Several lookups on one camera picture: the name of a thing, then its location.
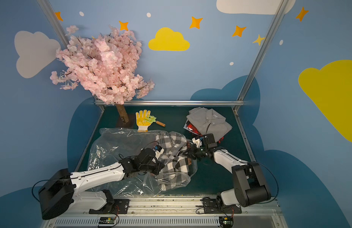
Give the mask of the grey white plaid shirt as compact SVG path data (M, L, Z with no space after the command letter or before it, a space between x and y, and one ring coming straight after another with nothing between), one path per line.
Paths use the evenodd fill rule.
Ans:
M197 162L184 155L188 140L177 132L156 135L156 141L163 149L159 161L165 167L157 175L157 183L161 192L187 186L197 171Z

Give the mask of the clear plastic vacuum bag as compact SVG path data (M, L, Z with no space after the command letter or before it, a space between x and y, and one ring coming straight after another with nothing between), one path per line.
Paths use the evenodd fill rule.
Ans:
M88 170L113 164L122 168L124 176L93 187L91 192L155 196L187 186L197 172L197 162L184 155L188 140L180 133L127 128L103 128L100 133L90 150Z

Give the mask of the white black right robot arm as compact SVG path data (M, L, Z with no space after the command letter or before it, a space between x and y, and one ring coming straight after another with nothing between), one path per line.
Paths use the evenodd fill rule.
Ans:
M210 158L231 173L233 188L218 195L220 207L247 207L272 200L271 191L260 164L242 160L218 146L213 134L187 142L186 151L183 154L193 160Z

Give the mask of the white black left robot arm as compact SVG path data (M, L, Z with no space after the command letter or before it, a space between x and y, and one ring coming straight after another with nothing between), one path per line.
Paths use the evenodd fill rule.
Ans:
M88 189L132 178L139 173L158 175L164 168L161 146L144 148L135 157L121 159L112 165L86 172L59 170L38 191L43 220L56 218L70 209L85 209L89 214L111 214L116 208L109 190L84 194Z

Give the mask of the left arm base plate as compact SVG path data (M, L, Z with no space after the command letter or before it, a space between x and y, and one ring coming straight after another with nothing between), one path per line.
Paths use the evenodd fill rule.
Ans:
M90 209L89 214L127 214L129 203L129 199L113 199L98 210Z

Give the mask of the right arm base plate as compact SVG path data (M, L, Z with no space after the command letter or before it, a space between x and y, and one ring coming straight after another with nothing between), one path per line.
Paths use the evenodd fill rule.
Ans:
M225 205L220 197L210 198L204 197L201 199L202 209L205 214L241 214L240 205Z

